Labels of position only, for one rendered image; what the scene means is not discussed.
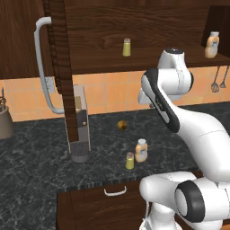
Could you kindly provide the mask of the orange condiment bottle white cap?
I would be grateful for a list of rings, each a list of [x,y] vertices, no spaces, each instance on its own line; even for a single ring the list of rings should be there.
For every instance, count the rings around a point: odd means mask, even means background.
[[[147,159],[147,143],[143,138],[140,138],[137,141],[135,158],[139,163],[142,163]]]
[[[219,32],[212,31],[207,40],[207,45],[205,48],[205,57],[214,58],[217,55],[219,44]]]

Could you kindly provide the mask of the dark wood open wall cabinet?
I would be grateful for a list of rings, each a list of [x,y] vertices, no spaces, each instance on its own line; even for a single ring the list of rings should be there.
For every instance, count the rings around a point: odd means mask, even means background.
[[[185,53],[188,67],[230,64],[230,0],[64,0],[74,74],[145,70],[164,49]],[[205,57],[210,32],[217,55]],[[131,55],[122,55],[125,38]]]

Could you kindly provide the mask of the dark hanging whisk tool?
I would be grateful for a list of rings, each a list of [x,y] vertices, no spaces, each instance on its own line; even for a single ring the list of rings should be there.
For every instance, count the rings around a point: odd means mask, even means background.
[[[222,83],[219,85],[220,88],[226,88],[226,77],[227,77],[228,70],[229,70],[229,66],[226,67],[226,72],[225,72],[223,81],[222,81]]]

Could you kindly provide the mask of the grey utensil pot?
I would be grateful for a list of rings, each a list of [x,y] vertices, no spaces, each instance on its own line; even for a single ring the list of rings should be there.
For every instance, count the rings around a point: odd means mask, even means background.
[[[12,137],[14,134],[13,120],[6,106],[4,111],[0,112],[0,139]]]

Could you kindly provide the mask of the dark hanging slotted tool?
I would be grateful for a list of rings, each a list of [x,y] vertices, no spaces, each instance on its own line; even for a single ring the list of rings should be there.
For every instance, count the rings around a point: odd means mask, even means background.
[[[215,75],[214,82],[211,84],[211,91],[213,93],[218,93],[219,92],[219,86],[217,84],[217,76],[218,76],[219,69],[220,69],[220,67],[217,68],[217,72],[216,72],[216,75]]]

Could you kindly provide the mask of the grey coffee machine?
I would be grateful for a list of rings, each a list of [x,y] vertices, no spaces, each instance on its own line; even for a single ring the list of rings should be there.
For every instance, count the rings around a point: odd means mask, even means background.
[[[65,114],[67,142],[72,160],[84,163],[91,151],[88,109],[84,87],[74,84],[73,90],[72,108]]]

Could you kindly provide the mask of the dark wood closed wall cabinet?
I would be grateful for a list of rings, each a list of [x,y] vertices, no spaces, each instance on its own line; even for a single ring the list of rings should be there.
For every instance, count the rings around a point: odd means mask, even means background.
[[[38,77],[34,32],[42,0],[0,0],[0,79]]]

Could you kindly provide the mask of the brown round fruit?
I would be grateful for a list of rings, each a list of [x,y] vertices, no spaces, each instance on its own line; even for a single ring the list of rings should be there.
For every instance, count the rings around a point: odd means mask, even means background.
[[[127,122],[125,120],[120,120],[118,123],[117,123],[117,128],[120,129],[120,130],[125,130],[127,128]]]

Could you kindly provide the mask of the dark wood cabinet door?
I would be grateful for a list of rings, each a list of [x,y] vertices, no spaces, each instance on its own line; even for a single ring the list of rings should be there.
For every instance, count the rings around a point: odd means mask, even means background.
[[[72,143],[78,141],[79,136],[66,30],[65,3],[64,0],[42,0],[42,2],[44,14],[51,17],[51,24],[47,28],[50,55],[57,91],[62,95],[68,142]]]

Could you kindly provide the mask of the yellow shaker with grey cap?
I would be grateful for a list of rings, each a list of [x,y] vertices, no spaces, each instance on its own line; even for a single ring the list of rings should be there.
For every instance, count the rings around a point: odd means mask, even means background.
[[[126,168],[132,170],[134,168],[134,154],[131,152],[127,153],[126,157]]]
[[[131,39],[129,38],[124,39],[122,55],[124,57],[129,57],[131,55]]]

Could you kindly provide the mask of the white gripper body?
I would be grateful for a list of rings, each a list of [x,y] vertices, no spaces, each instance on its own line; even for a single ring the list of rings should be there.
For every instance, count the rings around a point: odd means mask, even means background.
[[[139,90],[138,93],[138,97],[137,97],[137,101],[140,104],[148,104],[148,105],[152,105],[151,100],[148,98],[148,96],[145,94],[145,92],[143,91],[143,89]]]

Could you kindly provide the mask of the white wall socket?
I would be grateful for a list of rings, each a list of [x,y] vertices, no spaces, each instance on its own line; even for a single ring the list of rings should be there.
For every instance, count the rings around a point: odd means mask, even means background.
[[[46,85],[48,87],[49,93],[55,93],[56,90],[55,90],[55,85],[54,85],[54,79],[53,79],[53,77],[52,76],[47,76],[45,78],[45,80],[46,80]]]

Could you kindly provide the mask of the dark wood drawer front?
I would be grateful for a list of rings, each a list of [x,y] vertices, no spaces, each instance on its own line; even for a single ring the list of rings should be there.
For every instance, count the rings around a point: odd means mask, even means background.
[[[57,195],[57,230],[139,230],[146,202],[139,193],[140,181],[129,181]],[[124,190],[117,197],[108,192]]]

